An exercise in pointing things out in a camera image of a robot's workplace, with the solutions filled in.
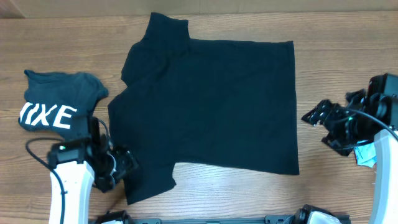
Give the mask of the plain black t-shirt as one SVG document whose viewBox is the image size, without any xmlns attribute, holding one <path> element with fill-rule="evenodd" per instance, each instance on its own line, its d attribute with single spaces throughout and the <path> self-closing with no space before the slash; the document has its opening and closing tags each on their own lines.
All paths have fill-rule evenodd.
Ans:
<svg viewBox="0 0 398 224">
<path fill-rule="evenodd" d="M 293 42 L 193 39 L 188 21 L 154 12 L 121 78 L 108 114 L 138 163 L 128 204 L 173 189 L 179 162 L 299 174 Z"/>
</svg>

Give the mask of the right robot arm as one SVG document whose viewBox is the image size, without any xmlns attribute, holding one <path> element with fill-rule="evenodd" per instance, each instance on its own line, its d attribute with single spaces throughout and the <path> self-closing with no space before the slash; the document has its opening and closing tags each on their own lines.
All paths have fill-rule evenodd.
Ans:
<svg viewBox="0 0 398 224">
<path fill-rule="evenodd" d="M 370 223 L 397 223 L 397 75 L 372 77 L 367 90 L 348 92 L 348 104 L 322 100 L 302 121 L 323 125 L 322 142 L 342 156 L 373 144 L 376 181 Z"/>
</svg>

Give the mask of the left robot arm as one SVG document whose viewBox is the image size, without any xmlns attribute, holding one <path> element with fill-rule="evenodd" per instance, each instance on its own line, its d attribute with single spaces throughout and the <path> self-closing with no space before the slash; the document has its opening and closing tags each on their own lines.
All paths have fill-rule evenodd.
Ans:
<svg viewBox="0 0 398 224">
<path fill-rule="evenodd" d="M 92 188 L 113 190 L 139 165 L 133 153 L 115 146 L 109 131 L 100 134 L 104 122 L 91 117 L 86 138 L 53 144 L 47 154 L 52 184 L 50 223 L 131 223 L 126 212 L 107 212 L 89 219 Z"/>
</svg>

